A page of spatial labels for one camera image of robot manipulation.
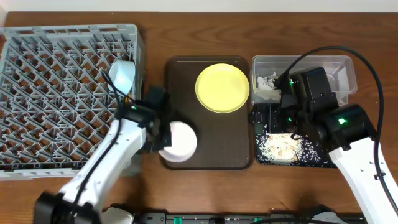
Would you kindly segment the pink bowl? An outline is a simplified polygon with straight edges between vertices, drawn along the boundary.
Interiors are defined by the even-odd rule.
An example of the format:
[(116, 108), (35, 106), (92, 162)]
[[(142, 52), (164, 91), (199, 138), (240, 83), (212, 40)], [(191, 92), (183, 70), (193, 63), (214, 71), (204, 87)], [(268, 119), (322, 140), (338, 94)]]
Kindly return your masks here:
[(184, 162), (193, 156), (197, 148), (197, 136), (186, 123), (172, 121), (170, 123), (172, 145), (164, 147), (159, 154), (169, 162)]

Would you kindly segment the yellow plate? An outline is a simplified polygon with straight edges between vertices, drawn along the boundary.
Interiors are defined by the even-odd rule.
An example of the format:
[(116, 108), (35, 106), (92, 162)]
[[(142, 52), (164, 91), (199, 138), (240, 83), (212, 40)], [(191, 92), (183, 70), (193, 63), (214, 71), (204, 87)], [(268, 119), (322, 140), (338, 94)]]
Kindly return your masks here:
[(210, 65), (198, 75), (195, 94), (206, 109), (215, 113), (231, 113), (240, 109), (248, 100), (248, 78), (234, 65)]

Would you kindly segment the blue bowl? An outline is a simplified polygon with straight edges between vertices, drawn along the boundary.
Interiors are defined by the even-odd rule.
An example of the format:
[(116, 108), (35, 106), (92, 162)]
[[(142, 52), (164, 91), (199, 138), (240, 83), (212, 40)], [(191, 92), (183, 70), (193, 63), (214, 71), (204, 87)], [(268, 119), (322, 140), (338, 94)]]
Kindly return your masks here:
[(121, 91), (121, 93), (128, 95), (135, 82), (136, 65), (133, 61), (115, 61), (112, 64), (108, 75), (113, 85)]

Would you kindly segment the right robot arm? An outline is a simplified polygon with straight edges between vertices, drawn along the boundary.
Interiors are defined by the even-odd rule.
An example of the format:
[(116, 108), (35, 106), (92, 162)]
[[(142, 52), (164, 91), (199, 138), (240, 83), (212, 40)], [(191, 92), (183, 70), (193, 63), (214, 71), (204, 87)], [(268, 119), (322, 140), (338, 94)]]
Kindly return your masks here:
[(397, 223), (397, 184), (381, 152), (379, 134), (359, 105), (340, 106), (323, 67), (291, 73), (280, 103), (251, 111), (263, 147), (317, 145), (343, 174), (368, 223)]

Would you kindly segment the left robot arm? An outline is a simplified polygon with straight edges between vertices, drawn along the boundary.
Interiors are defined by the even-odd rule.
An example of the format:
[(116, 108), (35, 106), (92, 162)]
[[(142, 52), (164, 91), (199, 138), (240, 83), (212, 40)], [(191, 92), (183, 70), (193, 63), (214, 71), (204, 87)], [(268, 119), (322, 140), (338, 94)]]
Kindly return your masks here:
[(57, 194), (43, 192), (34, 223), (133, 223), (134, 214), (105, 208), (109, 191), (141, 149), (171, 145), (166, 103), (139, 100), (120, 106), (107, 135), (83, 168)]

